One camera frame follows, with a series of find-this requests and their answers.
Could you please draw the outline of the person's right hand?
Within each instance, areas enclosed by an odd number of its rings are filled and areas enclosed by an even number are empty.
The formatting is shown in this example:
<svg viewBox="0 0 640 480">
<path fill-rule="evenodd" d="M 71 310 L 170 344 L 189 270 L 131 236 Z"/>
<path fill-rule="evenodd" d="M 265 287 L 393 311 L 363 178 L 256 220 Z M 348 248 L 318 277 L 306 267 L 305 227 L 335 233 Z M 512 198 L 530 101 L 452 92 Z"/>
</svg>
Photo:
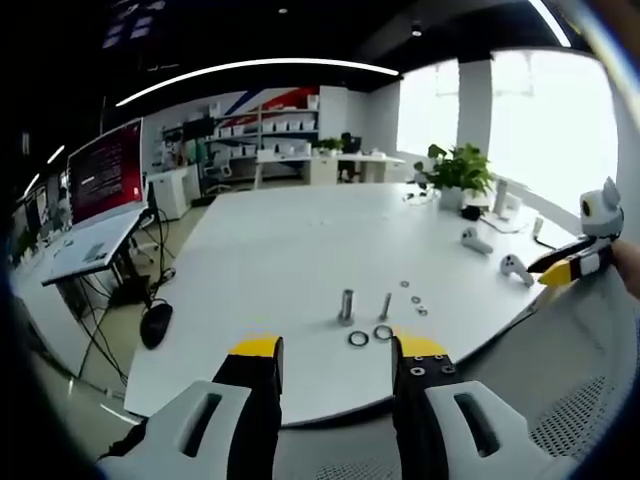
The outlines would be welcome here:
<svg viewBox="0 0 640 480">
<path fill-rule="evenodd" d="M 639 293 L 639 246 L 622 239 L 612 245 L 614 263 L 627 290 L 633 295 Z"/>
</svg>

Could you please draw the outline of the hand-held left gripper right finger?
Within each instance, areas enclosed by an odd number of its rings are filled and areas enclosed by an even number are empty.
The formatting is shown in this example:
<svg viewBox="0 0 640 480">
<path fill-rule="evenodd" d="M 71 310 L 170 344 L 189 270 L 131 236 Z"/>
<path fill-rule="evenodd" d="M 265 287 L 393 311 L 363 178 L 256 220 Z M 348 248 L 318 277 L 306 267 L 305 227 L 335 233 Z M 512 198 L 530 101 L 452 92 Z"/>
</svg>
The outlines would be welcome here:
<svg viewBox="0 0 640 480">
<path fill-rule="evenodd" d="M 391 338 L 392 419 L 405 479 L 564 479 L 568 460 L 529 436 L 526 419 L 446 350 L 399 331 Z"/>
</svg>

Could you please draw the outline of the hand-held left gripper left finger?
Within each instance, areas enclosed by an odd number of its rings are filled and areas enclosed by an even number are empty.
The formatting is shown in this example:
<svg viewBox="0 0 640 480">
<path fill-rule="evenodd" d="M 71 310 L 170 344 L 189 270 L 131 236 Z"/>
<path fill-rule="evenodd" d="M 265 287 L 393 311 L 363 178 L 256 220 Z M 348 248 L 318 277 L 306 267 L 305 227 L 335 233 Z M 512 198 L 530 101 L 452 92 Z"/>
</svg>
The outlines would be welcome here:
<svg viewBox="0 0 640 480">
<path fill-rule="evenodd" d="M 105 479 L 269 479 L 282 421 L 284 342 L 233 347 L 210 381 L 196 381 L 134 427 L 97 467 Z"/>
</svg>

